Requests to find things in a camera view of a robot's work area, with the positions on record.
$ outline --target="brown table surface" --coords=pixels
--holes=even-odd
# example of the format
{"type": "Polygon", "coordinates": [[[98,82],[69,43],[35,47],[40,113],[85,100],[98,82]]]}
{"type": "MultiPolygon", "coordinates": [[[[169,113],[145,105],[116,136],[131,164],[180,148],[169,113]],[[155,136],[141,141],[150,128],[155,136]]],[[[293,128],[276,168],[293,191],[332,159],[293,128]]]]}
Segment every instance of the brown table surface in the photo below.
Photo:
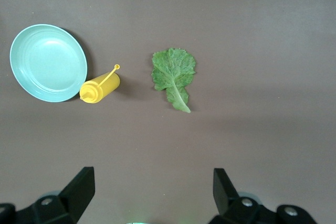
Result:
{"type": "Polygon", "coordinates": [[[93,166],[79,223],[208,223],[215,167],[270,210],[318,223],[336,207],[336,0],[0,0],[0,201],[22,209],[93,166]],[[100,103],[29,95],[9,63],[34,24],[72,33],[88,79],[120,64],[100,103]],[[153,89],[152,54],[197,61],[191,114],[153,89]]]}

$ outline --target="green leaf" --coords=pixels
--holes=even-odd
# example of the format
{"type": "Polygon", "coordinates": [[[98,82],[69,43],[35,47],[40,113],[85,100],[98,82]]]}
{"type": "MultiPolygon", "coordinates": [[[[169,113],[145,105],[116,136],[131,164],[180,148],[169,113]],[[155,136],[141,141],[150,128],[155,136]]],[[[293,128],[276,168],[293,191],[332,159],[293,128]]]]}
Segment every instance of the green leaf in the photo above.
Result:
{"type": "Polygon", "coordinates": [[[156,90],[166,90],[167,100],[177,110],[190,113],[185,86],[193,81],[196,61],[184,49],[170,48],[153,54],[152,78],[156,90]]]}

